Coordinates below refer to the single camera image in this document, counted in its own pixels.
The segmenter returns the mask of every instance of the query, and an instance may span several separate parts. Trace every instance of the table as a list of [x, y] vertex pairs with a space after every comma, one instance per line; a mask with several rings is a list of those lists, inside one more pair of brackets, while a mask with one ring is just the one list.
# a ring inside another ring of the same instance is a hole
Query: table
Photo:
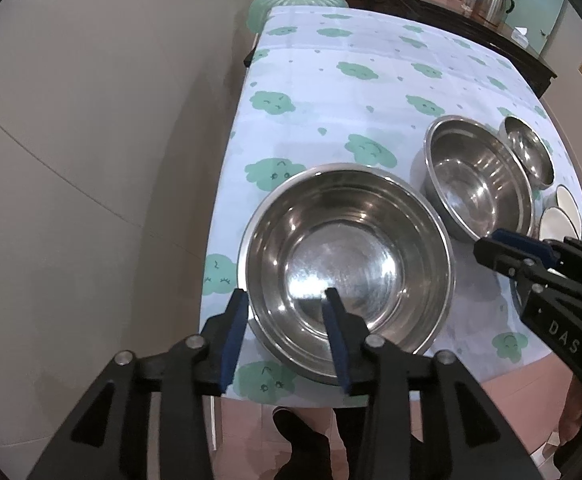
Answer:
[[[292, 174], [327, 162], [391, 171], [421, 189], [423, 139], [444, 114], [494, 133], [504, 116], [531, 124], [552, 153], [555, 184], [582, 190], [555, 127], [504, 57], [434, 27], [358, 9], [274, 7], [244, 81], [226, 150], [207, 247], [201, 326], [222, 312], [236, 284], [236, 260], [255, 208]], [[366, 158], [360, 146], [373, 146]], [[554, 190], [536, 193], [536, 208]], [[510, 282], [475, 263], [453, 241], [456, 289], [431, 352], [449, 348], [479, 381], [550, 353], [522, 325]], [[227, 396], [286, 406], [352, 406], [336, 386], [297, 376], [247, 328]]]
[[487, 46], [508, 58], [541, 97], [557, 75], [540, 54], [513, 41], [513, 29], [506, 23], [495, 27], [476, 12], [466, 16], [461, 4], [461, 0], [365, 0], [368, 10], [426, 23]]

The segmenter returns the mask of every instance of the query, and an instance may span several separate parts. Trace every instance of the large metal bowl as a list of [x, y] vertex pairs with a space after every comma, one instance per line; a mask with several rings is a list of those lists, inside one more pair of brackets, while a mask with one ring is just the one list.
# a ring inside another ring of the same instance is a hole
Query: large metal bowl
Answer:
[[500, 138], [519, 158], [533, 189], [551, 187], [555, 180], [551, 155], [531, 126], [517, 117], [505, 117], [500, 124]]
[[455, 269], [430, 204], [390, 173], [326, 164], [291, 177], [256, 209], [242, 238], [238, 284], [249, 325], [298, 373], [336, 384], [321, 299], [408, 352], [429, 348], [446, 319]]
[[426, 196], [453, 237], [475, 241], [501, 227], [531, 235], [533, 198], [524, 168], [482, 124], [440, 117], [429, 126], [424, 154]]

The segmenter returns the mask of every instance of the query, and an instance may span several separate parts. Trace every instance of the green plastic stool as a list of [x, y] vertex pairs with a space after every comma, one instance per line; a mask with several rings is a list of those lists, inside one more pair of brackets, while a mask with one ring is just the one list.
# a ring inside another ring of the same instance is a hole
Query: green plastic stool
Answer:
[[254, 0], [249, 7], [247, 27], [254, 34], [260, 34], [272, 7], [287, 5], [311, 5], [317, 7], [348, 7], [345, 0]]

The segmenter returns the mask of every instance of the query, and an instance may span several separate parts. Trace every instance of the metal screw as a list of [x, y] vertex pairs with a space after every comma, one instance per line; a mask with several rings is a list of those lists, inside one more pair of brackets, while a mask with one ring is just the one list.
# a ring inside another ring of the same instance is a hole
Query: metal screw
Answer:
[[385, 344], [385, 338], [381, 335], [369, 334], [365, 338], [365, 343], [367, 343], [367, 346], [370, 346], [371, 348], [380, 348], [383, 344]]
[[132, 359], [133, 354], [129, 350], [123, 350], [122, 352], [118, 352], [116, 356], [113, 358], [116, 365], [120, 366], [128, 365]]
[[455, 363], [457, 357], [455, 354], [450, 350], [440, 350], [436, 354], [436, 359], [440, 361], [443, 365], [450, 365]]
[[190, 335], [188, 338], [184, 340], [184, 344], [193, 350], [202, 348], [205, 345], [205, 343], [206, 343], [205, 339], [200, 334]]

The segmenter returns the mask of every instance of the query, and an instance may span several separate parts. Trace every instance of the pink tile floor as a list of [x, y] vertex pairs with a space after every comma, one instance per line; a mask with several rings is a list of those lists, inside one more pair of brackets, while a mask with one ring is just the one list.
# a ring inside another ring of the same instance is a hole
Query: pink tile floor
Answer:
[[[545, 359], [483, 384], [529, 452], [544, 444], [557, 427], [571, 373], [551, 354]], [[291, 454], [277, 432], [275, 406], [222, 399], [223, 443], [213, 460], [217, 480], [273, 480]], [[335, 416], [330, 408], [296, 408], [314, 430], [331, 441], [334, 480], [346, 480], [349, 468]], [[413, 434], [422, 439], [420, 409], [412, 405]]]

